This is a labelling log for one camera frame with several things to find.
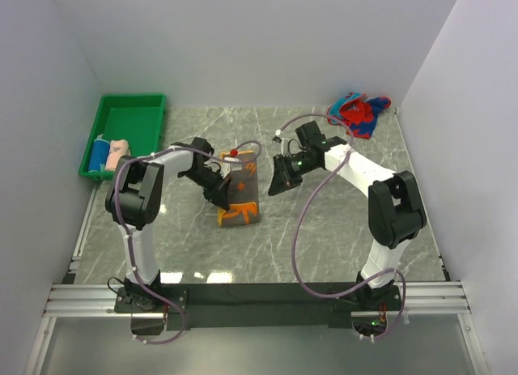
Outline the orange and grey towel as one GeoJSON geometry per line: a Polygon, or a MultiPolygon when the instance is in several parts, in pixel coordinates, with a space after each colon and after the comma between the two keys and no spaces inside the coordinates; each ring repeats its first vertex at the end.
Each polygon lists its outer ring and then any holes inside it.
{"type": "Polygon", "coordinates": [[[261,221],[259,208],[259,188],[257,178],[257,161],[252,150],[239,151],[240,161],[246,161],[243,169],[230,176],[229,203],[230,209],[218,209],[220,228],[233,228],[258,224],[261,221]]]}

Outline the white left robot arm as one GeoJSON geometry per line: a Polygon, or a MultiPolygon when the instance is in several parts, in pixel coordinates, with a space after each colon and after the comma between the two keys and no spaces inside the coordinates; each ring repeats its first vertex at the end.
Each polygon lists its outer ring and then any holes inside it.
{"type": "Polygon", "coordinates": [[[214,149],[203,138],[173,143],[148,156],[122,156],[105,199],[105,209],[119,228],[127,271],[124,287],[142,310],[161,306],[160,270],[155,259],[153,223],[159,214],[163,184],[170,177],[187,177],[200,186],[213,205],[230,209],[230,177],[207,163],[214,149]]]}

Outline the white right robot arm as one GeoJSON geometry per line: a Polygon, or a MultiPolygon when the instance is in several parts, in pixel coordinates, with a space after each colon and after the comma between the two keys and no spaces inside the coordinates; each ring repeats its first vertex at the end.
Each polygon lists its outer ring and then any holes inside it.
{"type": "Polygon", "coordinates": [[[356,292],[365,309],[384,300],[384,289],[401,274],[399,262],[410,242],[427,224],[422,197],[413,173],[396,173],[358,153],[350,140],[328,138],[315,121],[296,129],[301,151],[274,156],[274,172],[268,194],[275,196],[301,185],[303,176],[318,168],[327,171],[319,186],[339,176],[367,198],[367,221],[373,238],[367,261],[356,285],[332,298],[356,292]]]}

